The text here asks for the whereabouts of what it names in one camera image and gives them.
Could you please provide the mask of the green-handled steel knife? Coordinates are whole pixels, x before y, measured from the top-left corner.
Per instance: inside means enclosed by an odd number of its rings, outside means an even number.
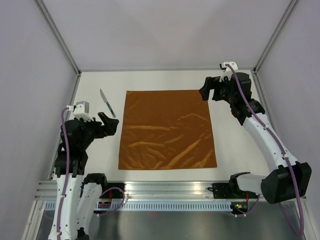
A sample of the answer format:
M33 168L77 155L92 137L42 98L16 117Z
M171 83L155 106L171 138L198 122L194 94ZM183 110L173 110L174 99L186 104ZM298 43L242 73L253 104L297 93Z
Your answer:
M102 98L103 102L107 105L107 107L108 107L110 113L112 114L113 118L116 118L116 114L115 114L115 112L113 111L113 109L112 109L109 101L107 100L107 98L106 98L103 90L100 89L99 92L100 92L100 95L101 95L101 98Z

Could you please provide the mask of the orange-brown cloth napkin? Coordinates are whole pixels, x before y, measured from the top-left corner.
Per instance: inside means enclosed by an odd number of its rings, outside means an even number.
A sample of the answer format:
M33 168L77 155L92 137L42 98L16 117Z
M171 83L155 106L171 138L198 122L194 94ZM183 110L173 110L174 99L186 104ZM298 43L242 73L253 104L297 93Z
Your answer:
M209 104L198 90L127 91L119 170L216 167Z

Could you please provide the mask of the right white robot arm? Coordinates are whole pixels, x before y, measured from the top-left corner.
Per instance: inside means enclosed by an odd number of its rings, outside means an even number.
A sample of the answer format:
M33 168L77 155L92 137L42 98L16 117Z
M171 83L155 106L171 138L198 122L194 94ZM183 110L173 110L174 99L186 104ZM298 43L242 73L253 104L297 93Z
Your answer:
M266 160L270 173L267 176L240 172L230 176L228 192L235 198L245 192L263 195L270 204L303 197L307 192L312 169L307 162L300 163L278 139L265 109L252 98L252 81L247 73L239 72L230 78L205 79L199 90L203 101L225 101L232 115L251 135Z

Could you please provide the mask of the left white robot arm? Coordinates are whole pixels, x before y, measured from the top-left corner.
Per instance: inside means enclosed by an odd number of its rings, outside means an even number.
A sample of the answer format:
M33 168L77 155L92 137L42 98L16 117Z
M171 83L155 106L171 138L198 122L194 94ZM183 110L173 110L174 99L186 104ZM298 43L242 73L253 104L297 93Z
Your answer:
M98 117L99 121L76 117L61 124L61 143L54 163L57 196L50 240L88 240L98 198L109 193L105 174L85 174L87 148L96 139L113 136L119 124L103 112Z

